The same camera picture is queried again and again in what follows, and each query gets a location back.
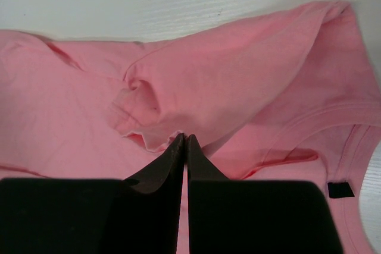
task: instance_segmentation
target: pink fabric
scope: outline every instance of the pink fabric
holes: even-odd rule
[[[0,32],[2,176],[125,178],[179,132],[237,179],[326,194],[345,253],[372,253],[358,195],[381,139],[381,95],[348,2],[311,2],[156,43]],[[186,189],[178,253],[188,253]]]

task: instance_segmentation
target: garment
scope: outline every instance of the garment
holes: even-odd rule
[[[348,2],[310,2],[156,43],[0,32],[0,165],[125,178],[180,132],[230,178],[326,194],[345,253],[372,253],[358,195],[381,139],[381,95]],[[355,197],[331,199],[329,182]],[[187,253],[186,189],[179,251]]]

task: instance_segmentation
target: pink t-shirt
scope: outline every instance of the pink t-shirt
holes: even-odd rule
[[[0,175],[126,178],[179,132],[230,178],[315,182],[345,253],[373,253],[358,195],[381,95],[355,14],[310,2],[156,43],[0,32]],[[355,197],[331,199],[327,183]],[[186,189],[178,253],[187,253]]]

